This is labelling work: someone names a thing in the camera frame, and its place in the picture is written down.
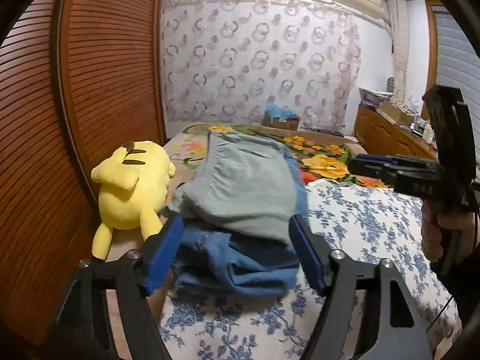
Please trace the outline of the person's right hand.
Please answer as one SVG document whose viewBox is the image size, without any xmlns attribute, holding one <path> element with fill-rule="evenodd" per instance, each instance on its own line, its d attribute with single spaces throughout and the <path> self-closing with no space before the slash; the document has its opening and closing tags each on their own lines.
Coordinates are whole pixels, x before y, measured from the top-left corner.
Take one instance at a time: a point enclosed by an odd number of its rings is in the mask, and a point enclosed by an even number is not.
<svg viewBox="0 0 480 360">
<path fill-rule="evenodd" d="M 452 231 L 460 236 L 455 262 L 460 263 L 479 245 L 479 215 L 473 212 L 452 211 L 438 214 L 434 204 L 422 203 L 422 250 L 425 257 L 436 263 L 444 255 L 443 236 Z"/>
</svg>

